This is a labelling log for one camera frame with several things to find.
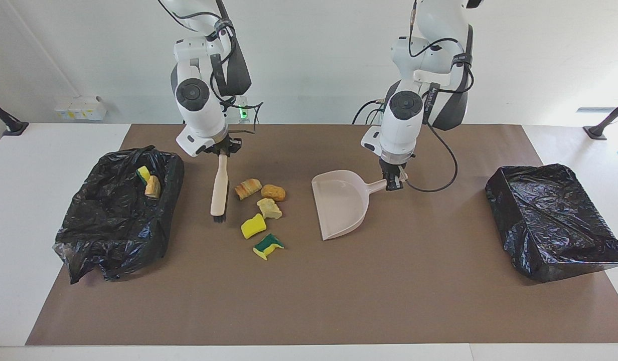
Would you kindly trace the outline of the beige hand brush black bristles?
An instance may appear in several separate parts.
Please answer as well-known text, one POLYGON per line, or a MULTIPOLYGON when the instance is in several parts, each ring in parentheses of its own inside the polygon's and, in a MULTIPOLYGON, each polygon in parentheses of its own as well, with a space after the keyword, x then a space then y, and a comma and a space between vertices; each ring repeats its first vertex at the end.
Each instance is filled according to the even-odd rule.
POLYGON ((211 196, 210 214, 215 223, 223 223, 226 219, 227 192, 229 189, 229 179, 227 176, 226 155, 219 157, 219 164, 214 180, 213 193, 211 196))

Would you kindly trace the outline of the orange striped bread roll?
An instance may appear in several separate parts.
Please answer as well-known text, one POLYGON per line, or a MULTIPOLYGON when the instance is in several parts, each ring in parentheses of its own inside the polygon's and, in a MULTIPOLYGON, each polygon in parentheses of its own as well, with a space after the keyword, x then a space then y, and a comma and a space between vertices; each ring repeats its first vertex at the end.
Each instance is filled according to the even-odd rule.
POLYGON ((234 187, 234 190, 238 199, 242 201, 257 192, 260 192, 262 187, 263 185, 260 180, 256 178, 248 178, 234 187))

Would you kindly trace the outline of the beige plastic dustpan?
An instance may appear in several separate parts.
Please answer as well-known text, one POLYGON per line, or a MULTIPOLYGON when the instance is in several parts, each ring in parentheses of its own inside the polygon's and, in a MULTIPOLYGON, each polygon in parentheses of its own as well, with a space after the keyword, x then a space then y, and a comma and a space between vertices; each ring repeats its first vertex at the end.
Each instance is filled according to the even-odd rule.
POLYGON ((322 241, 356 230, 366 219, 372 194, 387 193, 384 178, 367 183, 352 170, 332 170, 311 180, 322 241))

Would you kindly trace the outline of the golden brown bun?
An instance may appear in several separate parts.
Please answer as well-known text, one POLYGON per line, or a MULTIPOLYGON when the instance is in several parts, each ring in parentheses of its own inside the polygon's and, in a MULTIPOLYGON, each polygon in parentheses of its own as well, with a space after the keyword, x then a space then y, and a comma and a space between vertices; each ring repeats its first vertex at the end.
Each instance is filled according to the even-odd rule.
POLYGON ((281 203, 286 199, 286 190, 272 184, 264 185, 260 190, 260 194, 263 198, 272 199, 277 203, 281 203))

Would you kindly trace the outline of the pale torn bread piece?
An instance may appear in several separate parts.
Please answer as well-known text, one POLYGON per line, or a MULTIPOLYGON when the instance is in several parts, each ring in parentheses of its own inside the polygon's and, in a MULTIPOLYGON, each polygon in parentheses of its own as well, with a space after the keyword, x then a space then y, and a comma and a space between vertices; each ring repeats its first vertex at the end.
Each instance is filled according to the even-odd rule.
POLYGON ((256 202, 256 205, 259 207, 259 211, 264 219, 280 219, 283 217, 283 212, 274 199, 262 198, 256 202))

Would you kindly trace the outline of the large yellow sponge piece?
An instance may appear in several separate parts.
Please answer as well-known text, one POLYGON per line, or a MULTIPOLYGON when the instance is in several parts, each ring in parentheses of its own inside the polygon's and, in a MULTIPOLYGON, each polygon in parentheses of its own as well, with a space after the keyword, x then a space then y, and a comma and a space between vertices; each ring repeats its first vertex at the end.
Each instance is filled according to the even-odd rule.
POLYGON ((245 239, 249 239, 252 236, 257 235, 267 229, 264 216, 261 213, 254 215, 251 219, 245 220, 241 227, 242 235, 245 239))

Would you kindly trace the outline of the green-topped yellow sponge piece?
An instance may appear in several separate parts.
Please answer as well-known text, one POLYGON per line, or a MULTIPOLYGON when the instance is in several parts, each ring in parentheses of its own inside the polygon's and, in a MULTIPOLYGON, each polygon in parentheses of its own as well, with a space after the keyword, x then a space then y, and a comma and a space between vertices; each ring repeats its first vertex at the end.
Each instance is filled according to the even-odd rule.
POLYGON ((252 247, 252 251, 261 259, 267 261, 268 256, 275 251, 275 249, 285 249, 284 244, 272 233, 269 233, 258 244, 252 247))

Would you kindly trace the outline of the crumpled black trash bag bin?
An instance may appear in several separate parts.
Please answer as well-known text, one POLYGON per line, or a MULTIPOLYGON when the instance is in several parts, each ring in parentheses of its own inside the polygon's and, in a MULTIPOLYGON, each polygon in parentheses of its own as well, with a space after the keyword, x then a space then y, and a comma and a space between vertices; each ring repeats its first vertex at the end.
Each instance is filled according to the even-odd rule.
POLYGON ((73 195, 53 249, 71 284, 94 269, 116 281, 164 257, 185 176, 180 155, 149 145, 99 158, 73 195), (144 195, 135 174, 146 166, 162 184, 158 199, 144 195))

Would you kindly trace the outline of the smooth black trash bag bin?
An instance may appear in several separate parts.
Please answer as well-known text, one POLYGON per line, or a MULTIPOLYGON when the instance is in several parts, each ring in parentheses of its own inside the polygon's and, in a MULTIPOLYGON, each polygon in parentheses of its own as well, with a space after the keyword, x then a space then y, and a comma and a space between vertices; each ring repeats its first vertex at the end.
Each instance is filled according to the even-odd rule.
POLYGON ((618 239, 569 167, 502 166, 484 189, 504 251, 528 279, 618 267, 618 239))

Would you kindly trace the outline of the brown table mat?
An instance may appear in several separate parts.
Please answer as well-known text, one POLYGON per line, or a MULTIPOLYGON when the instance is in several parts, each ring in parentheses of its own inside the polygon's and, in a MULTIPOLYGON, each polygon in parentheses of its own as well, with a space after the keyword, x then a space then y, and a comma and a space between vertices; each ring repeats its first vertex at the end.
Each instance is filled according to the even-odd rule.
POLYGON ((27 345, 618 342, 618 293, 604 272, 536 283, 511 265, 484 187, 501 166, 540 166, 520 126, 443 134, 459 161, 443 192, 379 192, 361 226, 323 241, 311 180, 380 178, 352 125, 262 125, 229 160, 231 183, 283 187, 268 260, 240 225, 256 197, 210 217, 216 159, 181 153, 185 178, 166 256, 118 282, 61 269, 27 345))

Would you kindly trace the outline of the black stand foot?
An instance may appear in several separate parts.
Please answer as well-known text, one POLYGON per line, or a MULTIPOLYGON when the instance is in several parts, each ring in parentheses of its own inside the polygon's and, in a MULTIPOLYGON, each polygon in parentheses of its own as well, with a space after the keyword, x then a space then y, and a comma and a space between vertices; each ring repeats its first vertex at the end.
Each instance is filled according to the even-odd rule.
POLYGON ((0 120, 6 126, 6 130, 3 132, 3 136, 18 136, 30 125, 29 122, 20 121, 17 117, 14 117, 10 113, 6 112, 0 107, 0 120))
POLYGON ((612 125, 615 121, 618 121, 618 106, 612 110, 603 121, 594 126, 582 126, 582 130, 593 140, 607 140, 604 135, 604 130, 607 126, 612 125))

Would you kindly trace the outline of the white wall power strip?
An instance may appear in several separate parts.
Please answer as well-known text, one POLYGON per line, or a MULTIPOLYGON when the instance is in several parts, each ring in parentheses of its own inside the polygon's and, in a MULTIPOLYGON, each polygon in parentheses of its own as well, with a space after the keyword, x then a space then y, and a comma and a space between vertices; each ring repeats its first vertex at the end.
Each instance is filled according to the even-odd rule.
POLYGON ((58 98, 54 107, 55 116, 66 121, 102 121, 108 111, 98 96, 58 98))

